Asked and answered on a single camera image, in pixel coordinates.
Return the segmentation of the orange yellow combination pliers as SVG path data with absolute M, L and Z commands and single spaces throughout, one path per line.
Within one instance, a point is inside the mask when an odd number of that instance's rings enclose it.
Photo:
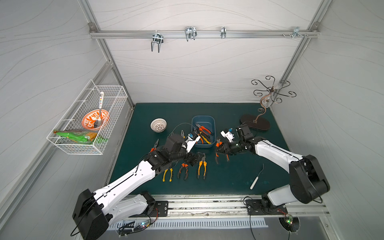
M 200 160 L 199 160 L 199 167 L 198 167 L 198 175 L 197 179 L 203 178 L 203 180 L 206 179 L 207 175 L 207 161 L 206 161 L 206 154 L 202 153 L 200 154 Z

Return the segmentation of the orange black long nose pliers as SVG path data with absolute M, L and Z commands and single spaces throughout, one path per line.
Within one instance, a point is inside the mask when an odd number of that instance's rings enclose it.
M 185 164 L 183 163 L 178 171 L 178 174 L 177 174 L 177 178 L 180 179 L 181 178 L 181 175 L 182 173 L 185 172 L 185 176 L 184 176 L 184 180 L 187 180 L 188 179 L 188 176 L 189 176 L 189 165 L 188 164 Z

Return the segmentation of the orange black cutter pliers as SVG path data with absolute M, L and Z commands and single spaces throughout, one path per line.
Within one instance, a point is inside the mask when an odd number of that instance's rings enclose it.
M 224 154 L 226 156 L 227 161 L 229 162 L 229 144 L 222 142 L 221 139 L 216 140 L 216 156 L 215 156 L 215 161 L 216 164 L 219 164 L 219 154 Z

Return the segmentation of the blue plastic storage box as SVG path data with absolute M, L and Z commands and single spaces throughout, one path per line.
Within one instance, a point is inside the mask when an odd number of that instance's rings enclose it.
M 200 115 L 192 118 L 192 129 L 197 131 L 201 139 L 195 147 L 201 149 L 212 148 L 216 145 L 216 122 L 212 116 Z

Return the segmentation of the orange handled pliers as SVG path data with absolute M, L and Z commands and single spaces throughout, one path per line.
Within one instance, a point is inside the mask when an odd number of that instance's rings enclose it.
M 157 147 L 158 147 L 158 144 L 159 144 L 159 139 L 156 140 L 156 142 L 155 142 L 154 146 L 151 148 L 150 152 L 155 151 L 157 149 Z

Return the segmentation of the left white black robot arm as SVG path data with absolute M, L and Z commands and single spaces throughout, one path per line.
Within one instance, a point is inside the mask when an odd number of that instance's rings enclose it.
M 200 136 L 190 133 L 186 137 L 170 135 L 163 146 L 144 155 L 128 173 L 94 192 L 84 190 L 78 196 L 72 218 L 76 227 L 71 235 L 81 235 L 84 240 L 96 240 L 108 227 L 124 218 L 148 215 L 155 200 L 144 192 L 126 200 L 135 189 L 169 170 L 175 162 L 195 164 L 199 155 L 191 152 Z

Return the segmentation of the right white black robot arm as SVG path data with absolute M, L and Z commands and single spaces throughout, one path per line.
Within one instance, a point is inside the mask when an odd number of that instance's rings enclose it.
M 294 154 L 263 137 L 255 137 L 247 125 L 236 128 L 236 133 L 239 137 L 237 141 L 232 130 L 221 131 L 221 136 L 226 140 L 217 141 L 217 155 L 229 157 L 248 151 L 269 160 L 289 174 L 289 184 L 264 194 L 261 206 L 277 209 L 293 202 L 308 204 L 317 198 L 320 204 L 323 202 L 322 195 L 329 192 L 331 186 L 316 157 Z

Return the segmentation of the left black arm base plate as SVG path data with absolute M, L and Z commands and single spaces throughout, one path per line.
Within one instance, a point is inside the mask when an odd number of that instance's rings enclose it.
M 140 215 L 133 215 L 133 217 L 145 217 L 146 215 L 150 217 L 167 217 L 169 211 L 169 201 L 155 201 L 154 203 L 149 204 L 144 212 Z

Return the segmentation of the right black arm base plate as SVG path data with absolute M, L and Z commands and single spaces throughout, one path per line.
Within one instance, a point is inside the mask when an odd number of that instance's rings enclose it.
M 267 200 L 264 199 L 255 200 L 251 198 L 246 198 L 245 200 L 243 200 L 243 203 L 246 206 L 247 214 L 249 216 L 286 216 L 288 214 L 288 211 L 284 205 L 273 206 Z

